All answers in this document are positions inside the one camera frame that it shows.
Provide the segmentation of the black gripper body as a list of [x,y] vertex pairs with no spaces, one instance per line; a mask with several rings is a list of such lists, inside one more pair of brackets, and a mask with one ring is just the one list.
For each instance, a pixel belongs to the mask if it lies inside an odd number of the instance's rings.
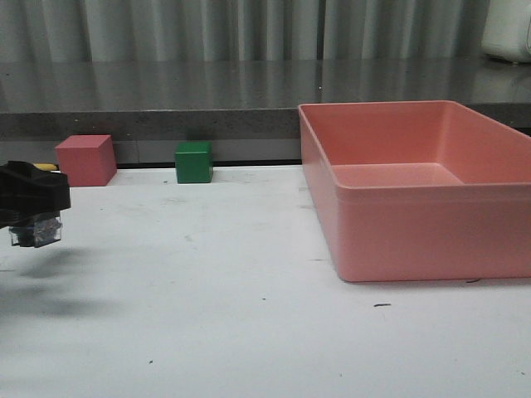
[[31,163],[8,161],[1,166],[1,227],[17,226],[44,213],[71,207],[67,175],[43,171]]

